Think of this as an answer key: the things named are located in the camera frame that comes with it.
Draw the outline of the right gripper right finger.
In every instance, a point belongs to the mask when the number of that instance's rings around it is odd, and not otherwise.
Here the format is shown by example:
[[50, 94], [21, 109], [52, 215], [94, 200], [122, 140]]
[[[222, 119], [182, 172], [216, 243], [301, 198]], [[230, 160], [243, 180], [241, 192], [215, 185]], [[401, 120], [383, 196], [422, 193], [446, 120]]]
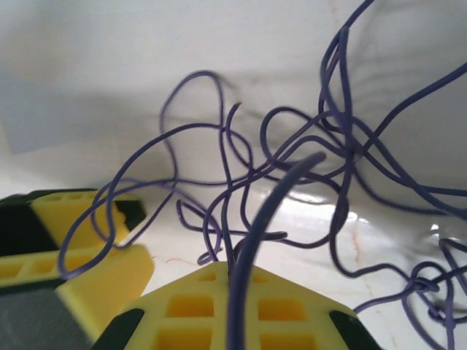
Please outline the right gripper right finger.
[[350, 308], [257, 266], [244, 320], [245, 350], [379, 350]]

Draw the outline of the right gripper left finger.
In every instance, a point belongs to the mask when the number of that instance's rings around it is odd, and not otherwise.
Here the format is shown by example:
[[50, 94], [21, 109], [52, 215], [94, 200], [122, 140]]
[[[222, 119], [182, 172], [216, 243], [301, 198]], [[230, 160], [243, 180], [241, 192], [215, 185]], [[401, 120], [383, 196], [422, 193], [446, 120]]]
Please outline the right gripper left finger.
[[133, 301], [91, 350], [226, 350], [226, 262], [214, 262]]

